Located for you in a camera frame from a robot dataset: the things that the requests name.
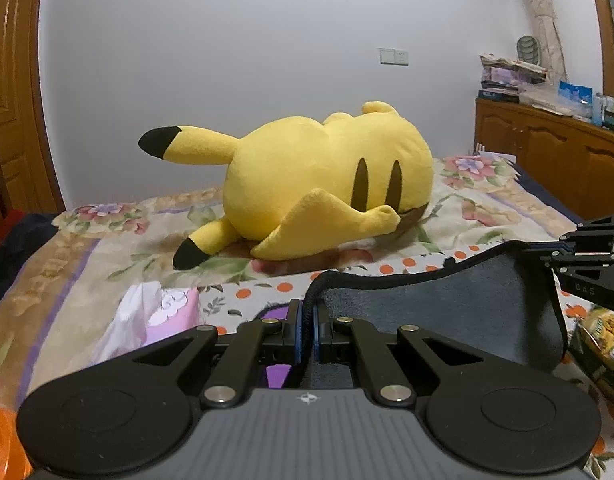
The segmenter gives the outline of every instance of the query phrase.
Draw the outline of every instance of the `pikachu plush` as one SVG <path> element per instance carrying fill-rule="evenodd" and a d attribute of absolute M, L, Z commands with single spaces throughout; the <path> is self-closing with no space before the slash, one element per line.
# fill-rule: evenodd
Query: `pikachu plush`
<path fill-rule="evenodd" d="M 180 244 L 175 269 L 201 264 L 227 245 L 258 242 L 252 256 L 286 260 L 418 221 L 429 203 L 432 156 L 418 130 L 387 103 L 322 124 L 287 117 L 242 139 L 196 126 L 144 134 L 149 155 L 178 164 L 228 164 L 225 216 Z"/>

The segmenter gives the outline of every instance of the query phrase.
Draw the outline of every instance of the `red fabric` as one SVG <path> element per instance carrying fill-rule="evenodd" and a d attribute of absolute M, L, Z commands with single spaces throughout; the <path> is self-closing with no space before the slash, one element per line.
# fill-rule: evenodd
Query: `red fabric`
<path fill-rule="evenodd" d="M 0 223 L 0 245 L 7 238 L 11 229 L 24 218 L 24 213 L 13 209 L 7 214 L 7 217 Z"/>

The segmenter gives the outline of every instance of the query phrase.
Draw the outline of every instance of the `wooden cabinet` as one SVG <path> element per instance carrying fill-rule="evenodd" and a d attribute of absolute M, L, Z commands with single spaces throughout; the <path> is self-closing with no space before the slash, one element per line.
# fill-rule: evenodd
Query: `wooden cabinet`
<path fill-rule="evenodd" d="M 527 174 L 583 218 L 614 214 L 613 133 L 535 108 L 478 99 L 476 143 L 516 155 Z"/>

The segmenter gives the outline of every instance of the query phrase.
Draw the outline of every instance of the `brown stripe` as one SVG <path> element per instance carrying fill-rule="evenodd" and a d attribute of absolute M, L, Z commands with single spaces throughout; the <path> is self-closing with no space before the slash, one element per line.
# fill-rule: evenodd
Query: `brown stripe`
<path fill-rule="evenodd" d="M 391 167 L 391 176 L 389 177 L 389 186 L 387 186 L 387 195 L 385 196 L 385 205 L 391 206 L 394 211 L 398 211 L 401 206 L 402 196 L 402 173 L 401 165 L 398 160 L 395 160 Z"/>
<path fill-rule="evenodd" d="M 369 175 L 367 174 L 367 163 L 364 158 L 358 161 L 356 176 L 354 177 L 354 189 L 351 192 L 351 206 L 364 213 L 367 211 L 367 194 L 369 193 Z"/>

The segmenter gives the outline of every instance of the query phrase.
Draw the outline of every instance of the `crosshair logo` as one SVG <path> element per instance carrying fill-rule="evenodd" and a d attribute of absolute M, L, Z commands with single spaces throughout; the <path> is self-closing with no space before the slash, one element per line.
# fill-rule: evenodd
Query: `crosshair logo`
<path fill-rule="evenodd" d="M 320 397 L 315 396 L 311 392 L 307 392 L 305 394 L 302 394 L 300 397 L 298 397 L 298 399 L 304 402 L 305 404 L 309 405 L 313 402 L 316 402 L 318 399 L 320 399 Z"/>

